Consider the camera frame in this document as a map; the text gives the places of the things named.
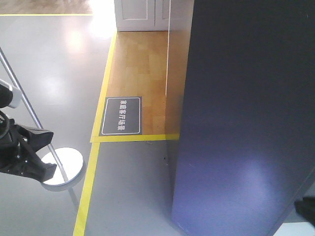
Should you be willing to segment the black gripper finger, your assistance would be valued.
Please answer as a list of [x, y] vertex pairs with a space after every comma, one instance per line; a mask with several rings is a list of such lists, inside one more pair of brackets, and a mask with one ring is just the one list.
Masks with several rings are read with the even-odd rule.
[[295, 211], [312, 226], [315, 226], [315, 198], [313, 196], [303, 197], [294, 202]]

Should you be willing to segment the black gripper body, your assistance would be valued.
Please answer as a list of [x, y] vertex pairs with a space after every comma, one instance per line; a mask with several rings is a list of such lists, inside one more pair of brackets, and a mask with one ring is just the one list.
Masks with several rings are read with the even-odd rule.
[[36, 154], [49, 145], [54, 133], [19, 125], [4, 112], [0, 113], [0, 171], [5, 174], [50, 180], [57, 165], [44, 163]]

